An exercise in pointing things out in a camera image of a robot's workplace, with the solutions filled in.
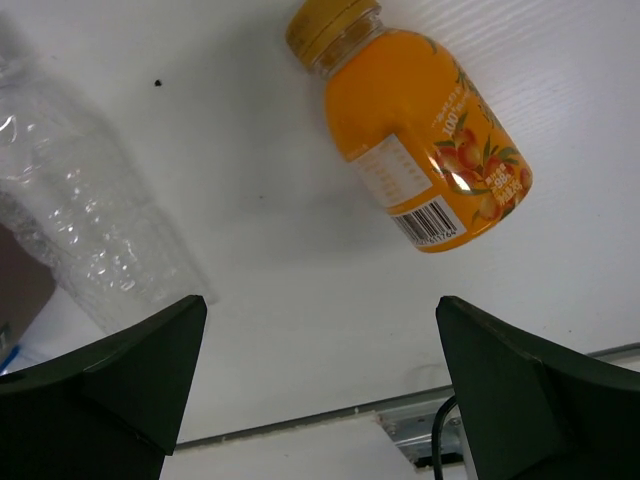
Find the clear plastic bottle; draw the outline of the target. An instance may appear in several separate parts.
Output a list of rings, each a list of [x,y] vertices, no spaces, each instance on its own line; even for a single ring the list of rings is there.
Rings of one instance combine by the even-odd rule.
[[[117,137],[26,58],[1,63],[1,221],[106,333],[211,297]]]

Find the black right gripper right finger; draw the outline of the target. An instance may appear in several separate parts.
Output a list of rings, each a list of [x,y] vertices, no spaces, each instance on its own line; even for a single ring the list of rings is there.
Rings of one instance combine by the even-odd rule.
[[[638,478],[638,373],[458,297],[435,316],[479,478]]]

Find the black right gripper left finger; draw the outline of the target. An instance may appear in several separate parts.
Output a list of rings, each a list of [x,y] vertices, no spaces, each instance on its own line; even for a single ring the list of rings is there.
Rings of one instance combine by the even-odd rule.
[[[173,454],[207,318],[190,295],[1,378],[4,479],[157,479]]]

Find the orange juice bottle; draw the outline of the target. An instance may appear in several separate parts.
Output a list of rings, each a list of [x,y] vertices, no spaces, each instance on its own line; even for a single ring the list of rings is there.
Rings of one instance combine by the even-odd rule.
[[[454,56],[385,26],[380,11],[375,1],[307,1],[286,41],[325,80],[345,161],[416,249],[444,252],[505,219],[533,174]]]

